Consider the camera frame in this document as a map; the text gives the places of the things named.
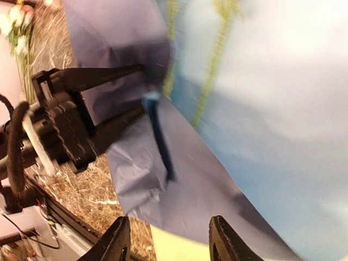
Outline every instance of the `brown marble countertop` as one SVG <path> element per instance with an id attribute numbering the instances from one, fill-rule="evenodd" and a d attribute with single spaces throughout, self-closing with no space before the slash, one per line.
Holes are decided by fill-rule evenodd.
<path id="1" fill-rule="evenodd" d="M 63 9 L 52 9 L 41 3 L 36 6 L 30 52 L 32 74 L 54 67 L 75 67 Z M 106 156 L 99 157 L 78 175 L 68 165 L 62 165 L 59 170 L 53 177 L 47 177 L 38 166 L 26 169 L 26 173 L 66 209 L 100 233 L 123 215 Z M 150 226 L 134 218 L 130 218 L 130 226 L 132 255 L 143 260 L 156 260 Z"/>

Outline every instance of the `cloth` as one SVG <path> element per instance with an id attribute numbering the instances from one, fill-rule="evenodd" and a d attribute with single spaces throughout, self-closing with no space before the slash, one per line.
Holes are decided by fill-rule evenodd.
<path id="1" fill-rule="evenodd" d="M 305 260 L 348 254 L 348 3 L 64 4 L 79 66 L 148 68 L 85 93 L 95 123 L 162 82 L 172 99 L 159 112 L 176 182 L 146 116 L 108 152 L 126 213 L 202 243 L 220 214 L 263 258 L 296 259 L 276 233 Z"/>

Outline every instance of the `white flower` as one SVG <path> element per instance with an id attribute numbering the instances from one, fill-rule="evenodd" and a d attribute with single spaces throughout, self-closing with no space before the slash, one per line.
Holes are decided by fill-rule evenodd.
<path id="1" fill-rule="evenodd" d="M 8 36 L 12 30 L 12 23 L 6 15 L 0 15 L 0 31 L 2 35 Z"/>
<path id="2" fill-rule="evenodd" d="M 27 53 L 27 37 L 25 35 L 18 38 L 17 46 L 15 49 L 16 54 Z"/>
<path id="3" fill-rule="evenodd" d="M 33 16 L 34 16 L 34 14 L 31 13 L 31 12 L 26 13 L 26 16 L 24 17 L 23 25 L 24 25 L 24 26 L 30 25 L 30 23 L 31 23 L 32 20 L 33 20 Z"/>
<path id="4" fill-rule="evenodd" d="M 19 27 L 22 25 L 25 15 L 26 15 L 26 13 L 24 13 L 24 11 L 20 12 L 20 15 L 17 17 L 15 27 Z"/>
<path id="5" fill-rule="evenodd" d="M 9 12 L 9 19 L 11 23 L 15 23 L 15 26 L 19 27 L 23 23 L 24 15 L 26 13 L 22 10 L 20 5 L 15 5 Z"/>

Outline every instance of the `yellow surface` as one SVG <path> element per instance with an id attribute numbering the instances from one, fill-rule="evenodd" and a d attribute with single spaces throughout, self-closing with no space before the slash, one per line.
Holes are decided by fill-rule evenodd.
<path id="1" fill-rule="evenodd" d="M 157 261 L 210 261 L 209 247 L 151 226 Z"/>

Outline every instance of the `crumpled fabric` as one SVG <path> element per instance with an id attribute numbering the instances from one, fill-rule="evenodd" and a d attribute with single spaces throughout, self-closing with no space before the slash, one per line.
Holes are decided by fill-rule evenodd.
<path id="1" fill-rule="evenodd" d="M 165 179 L 146 115 L 108 152 L 126 213 L 202 243 L 222 215 L 263 258 L 296 260 L 287 245 L 305 260 L 348 254 L 348 3 L 239 1 L 228 27 L 223 0 L 87 2 L 64 3 L 78 64 L 142 61 L 152 72 L 86 93 L 94 122 L 163 81 L 172 100 L 159 112 L 177 182 Z"/>

